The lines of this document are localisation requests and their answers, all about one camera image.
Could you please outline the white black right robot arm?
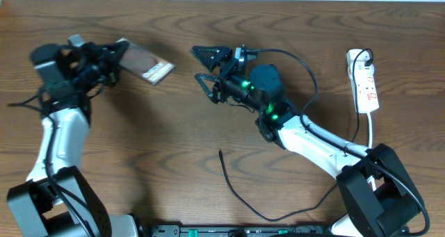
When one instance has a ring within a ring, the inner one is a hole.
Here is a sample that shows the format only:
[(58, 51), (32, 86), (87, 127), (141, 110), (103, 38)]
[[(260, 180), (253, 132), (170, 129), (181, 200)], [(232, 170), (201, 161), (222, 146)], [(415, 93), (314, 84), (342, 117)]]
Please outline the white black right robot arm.
[(258, 49), (196, 45), (191, 51), (207, 69), (195, 79), (213, 103), (258, 112), (255, 123), (266, 141), (304, 156), (335, 179), (346, 214), (322, 230), (324, 236), (409, 236), (408, 222), (427, 214), (391, 147), (358, 145), (313, 123), (286, 97), (276, 66), (247, 70)]

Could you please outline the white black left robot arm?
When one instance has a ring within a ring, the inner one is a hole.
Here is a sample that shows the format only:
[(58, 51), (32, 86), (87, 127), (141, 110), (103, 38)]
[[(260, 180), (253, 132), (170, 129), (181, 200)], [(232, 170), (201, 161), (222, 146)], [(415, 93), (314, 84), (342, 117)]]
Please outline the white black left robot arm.
[(44, 44), (30, 54), (42, 79), (34, 99), (44, 135), (26, 181), (10, 188), (7, 204), (23, 236), (142, 236), (132, 214), (111, 215), (81, 173), (90, 131), (90, 91), (113, 87), (129, 42)]

